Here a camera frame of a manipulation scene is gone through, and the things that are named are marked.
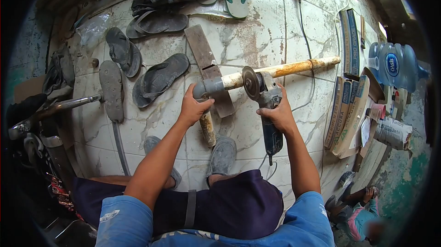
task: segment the power cord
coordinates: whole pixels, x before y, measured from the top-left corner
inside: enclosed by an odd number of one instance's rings
[[[310,49],[310,47],[309,47],[308,38],[306,37],[305,29],[304,29],[304,27],[303,27],[303,16],[302,16],[302,7],[301,7],[301,4],[302,4],[302,0],[299,0],[300,27],[301,27],[301,29],[302,29],[303,37],[305,38],[306,47],[308,48],[309,59],[312,59],[312,56],[311,56],[311,49]],[[311,97],[310,97],[309,101],[306,102],[305,104],[301,105],[301,106],[298,106],[298,107],[294,108],[293,110],[291,110],[291,112],[294,112],[295,110],[300,109],[300,108],[302,108],[302,107],[305,107],[305,106],[307,106],[308,104],[311,103],[311,101],[312,101],[312,99],[313,99],[313,97],[314,97],[314,93],[315,93],[315,76],[314,76],[314,70],[312,70],[312,78],[311,78],[311,79],[312,79],[312,94],[311,94]],[[265,162],[265,159],[266,159],[267,156],[268,156],[268,154],[265,154],[265,157],[263,158],[262,163],[260,164],[260,166],[259,166],[259,168],[258,168],[259,170],[260,170],[260,168],[262,167],[263,163]],[[276,164],[276,167],[274,168],[273,173],[272,173],[272,174],[266,179],[267,181],[268,181],[271,177],[273,177],[274,173],[276,173],[276,170],[277,170],[277,162],[274,161],[274,163]]]

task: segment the plastic cup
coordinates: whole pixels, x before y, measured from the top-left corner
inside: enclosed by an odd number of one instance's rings
[[[373,68],[373,69],[380,69],[380,61],[378,60],[378,57],[370,57],[367,60],[367,67]]]

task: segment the foot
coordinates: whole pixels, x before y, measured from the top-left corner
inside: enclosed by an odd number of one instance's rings
[[[214,146],[211,153],[210,166],[207,173],[207,186],[210,187],[213,183],[214,175],[228,175],[236,159],[237,147],[236,142],[229,137],[219,137],[217,144]]]
[[[339,201],[344,202],[346,200],[346,197],[349,196],[351,194],[351,189],[352,186],[354,185],[354,182],[351,182],[348,187],[346,187],[345,191],[343,192],[343,194],[340,196]]]
[[[146,153],[146,155],[149,154],[150,151],[152,151],[160,141],[161,139],[159,139],[156,136],[147,136],[146,139],[144,140],[144,152]],[[164,188],[170,188],[174,190],[179,186],[181,180],[182,180],[181,175],[175,168],[173,168],[170,177],[168,178],[167,182],[164,185]]]

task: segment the cutting disc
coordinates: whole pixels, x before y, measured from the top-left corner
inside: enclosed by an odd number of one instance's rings
[[[251,100],[256,101],[260,95],[259,79],[251,67],[245,66],[242,69],[243,87]]]

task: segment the gray shoe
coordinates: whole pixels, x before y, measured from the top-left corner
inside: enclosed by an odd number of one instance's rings
[[[147,154],[149,154],[150,151],[153,150],[153,148],[161,141],[161,139],[159,139],[156,136],[147,136],[146,139],[144,140],[144,152]],[[170,174],[170,176],[175,180],[175,186],[172,188],[172,190],[176,189],[179,184],[182,181],[182,177],[179,174],[179,172],[173,168],[172,172]]]
[[[217,144],[214,146],[211,153],[210,166],[207,172],[206,182],[208,177],[212,174],[228,175],[236,159],[237,147],[236,142],[230,137],[222,136],[217,139]]]

